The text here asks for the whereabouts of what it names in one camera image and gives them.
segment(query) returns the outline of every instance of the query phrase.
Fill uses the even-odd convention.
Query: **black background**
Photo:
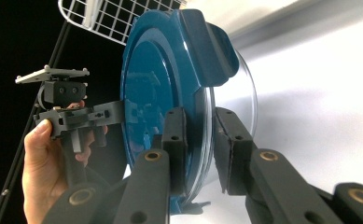
[[[57,1],[0,0],[0,194],[39,88],[39,83],[16,85],[15,78],[49,63],[62,25]],[[118,100],[123,49],[120,44],[72,27],[57,67],[90,70],[91,75],[83,80],[89,83],[87,106]],[[119,134],[119,127],[110,127],[107,140],[111,134]],[[105,177],[109,179],[113,177],[111,171],[123,164],[104,161],[114,160],[112,151],[119,144],[116,137],[110,137],[108,147],[95,150],[90,159],[90,165],[107,171]],[[24,222],[18,179],[3,223]]]

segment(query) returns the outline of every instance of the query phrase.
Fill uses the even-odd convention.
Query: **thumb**
[[[24,148],[26,151],[25,163],[45,162],[48,156],[47,147],[50,143],[50,132],[52,125],[49,120],[42,120],[32,131],[24,138]]]

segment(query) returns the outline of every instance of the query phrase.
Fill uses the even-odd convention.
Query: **wire basket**
[[[59,0],[59,10],[71,24],[126,45],[133,20],[150,9],[169,11],[186,0]]]

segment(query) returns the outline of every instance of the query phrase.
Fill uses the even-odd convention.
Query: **dish rack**
[[[58,7],[71,24],[126,45],[133,21],[150,9],[169,11],[186,0],[59,0]]]

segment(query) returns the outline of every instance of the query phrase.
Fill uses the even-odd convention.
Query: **blue lid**
[[[182,204],[193,199],[190,192],[196,179],[205,176],[199,174],[203,154],[210,164],[211,152],[202,152],[203,141],[211,142],[203,134],[204,121],[212,116],[207,107],[214,106],[207,102],[207,88],[224,84],[238,68],[228,36],[206,23],[198,10],[150,10],[133,25],[123,53],[120,87],[131,167],[141,151],[150,149],[153,135],[162,134],[167,111],[182,106],[187,115],[187,195],[171,199],[172,213],[182,213]]]

